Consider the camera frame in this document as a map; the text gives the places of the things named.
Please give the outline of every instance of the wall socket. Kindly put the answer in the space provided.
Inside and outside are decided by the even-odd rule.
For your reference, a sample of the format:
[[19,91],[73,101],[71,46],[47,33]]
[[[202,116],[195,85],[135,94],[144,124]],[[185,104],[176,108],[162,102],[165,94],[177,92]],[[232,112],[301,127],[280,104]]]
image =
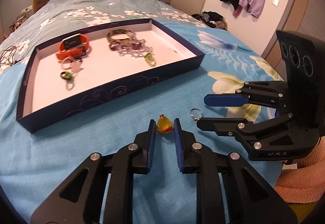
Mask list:
[[29,11],[31,11],[31,10],[33,10],[33,6],[29,6],[29,7],[25,8],[25,9],[23,9],[23,10],[22,10],[22,13],[23,13],[23,12],[29,12]]

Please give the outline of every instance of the blue sheet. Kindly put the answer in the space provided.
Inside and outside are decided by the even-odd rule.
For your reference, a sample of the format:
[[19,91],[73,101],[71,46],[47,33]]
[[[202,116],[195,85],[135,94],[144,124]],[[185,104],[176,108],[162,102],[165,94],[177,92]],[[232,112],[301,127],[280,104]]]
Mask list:
[[[201,67],[34,134],[16,121],[18,91],[35,45],[96,23],[143,17],[158,20],[205,52]],[[204,26],[157,0],[51,0],[3,42],[1,50],[18,45],[15,59],[25,59],[0,74],[0,184],[26,221],[88,155],[116,152],[133,142],[137,133],[146,131],[149,120],[157,120],[160,114],[172,121],[178,117],[184,130],[193,132],[197,141],[213,151],[222,154],[236,151],[247,159],[246,151],[233,138],[200,131],[189,110],[202,109],[206,117],[266,120],[274,115],[271,109],[253,105],[209,108],[203,98],[208,93],[234,92],[244,81],[280,78],[230,33],[197,25]],[[250,164],[275,186],[282,168],[280,162],[250,161]],[[134,177],[134,223],[195,223],[195,185],[195,175],[182,175],[178,170],[173,133],[158,134],[150,174]]]

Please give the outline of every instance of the yellow fabric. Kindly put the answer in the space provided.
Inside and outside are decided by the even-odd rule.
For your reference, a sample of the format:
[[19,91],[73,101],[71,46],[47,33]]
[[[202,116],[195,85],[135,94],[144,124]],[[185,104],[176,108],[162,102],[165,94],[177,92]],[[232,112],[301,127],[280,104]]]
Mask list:
[[289,207],[295,212],[298,218],[298,223],[300,224],[309,215],[309,213],[314,209],[317,202],[307,203],[307,204],[288,204]]

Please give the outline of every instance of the dark blue box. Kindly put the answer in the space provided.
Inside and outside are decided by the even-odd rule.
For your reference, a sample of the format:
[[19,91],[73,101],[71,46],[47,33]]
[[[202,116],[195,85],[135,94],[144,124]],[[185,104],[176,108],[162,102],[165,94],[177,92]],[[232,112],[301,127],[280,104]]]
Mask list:
[[[155,27],[169,35],[171,38],[173,38],[175,41],[177,41],[179,44],[184,46],[190,52],[192,52],[194,54],[194,57],[183,59],[162,66],[157,66],[154,68],[150,68],[149,70],[137,72],[132,75],[116,79],[103,85],[85,90],[73,96],[64,98],[34,112],[26,111],[26,109],[28,108],[32,109],[31,106],[28,106],[29,103],[25,102],[25,100],[27,98],[32,97],[33,94],[33,91],[31,91],[30,88],[27,89],[27,85],[31,72],[37,71],[35,70],[35,67],[37,66],[34,66],[34,69],[32,68],[37,53],[77,33],[88,34],[104,29],[113,30],[116,27],[127,27],[130,25],[140,24],[154,25]],[[113,100],[114,98],[126,95],[130,92],[139,90],[154,83],[158,83],[174,76],[197,69],[201,64],[203,57],[204,53],[202,51],[200,51],[198,48],[196,48],[194,45],[192,45],[190,42],[173,32],[172,30],[168,29],[167,27],[153,19],[124,20],[114,23],[92,26],[64,34],[62,36],[53,38],[36,46],[34,51],[32,52],[32,55],[28,61],[23,76],[22,85],[19,92],[17,105],[17,121],[28,131],[32,133],[36,132],[40,129],[43,129],[49,125],[71,117],[82,111]]]

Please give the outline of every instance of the bed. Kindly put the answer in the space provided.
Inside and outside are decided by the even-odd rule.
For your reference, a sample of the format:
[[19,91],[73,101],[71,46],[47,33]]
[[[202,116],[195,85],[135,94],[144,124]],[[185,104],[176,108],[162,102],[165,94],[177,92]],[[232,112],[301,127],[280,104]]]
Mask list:
[[[164,114],[179,118],[197,141],[222,154],[236,151],[248,159],[231,137],[202,132],[189,115],[202,109],[206,117],[245,117],[254,122],[274,117],[272,109],[255,105],[208,108],[208,93],[234,92],[246,81],[280,80],[254,51],[224,30],[207,28],[188,14],[158,0],[34,0],[35,14],[0,46],[17,46],[12,67],[0,68],[0,185],[14,208],[29,222],[33,211],[89,154],[116,152],[147,130],[149,120]],[[140,91],[116,98],[36,133],[16,121],[18,91],[33,48],[46,40],[92,25],[152,18],[206,53],[201,67]],[[280,162],[250,164],[276,184]],[[178,170],[173,133],[158,136],[150,174],[134,177],[134,223],[195,223],[194,175]]]

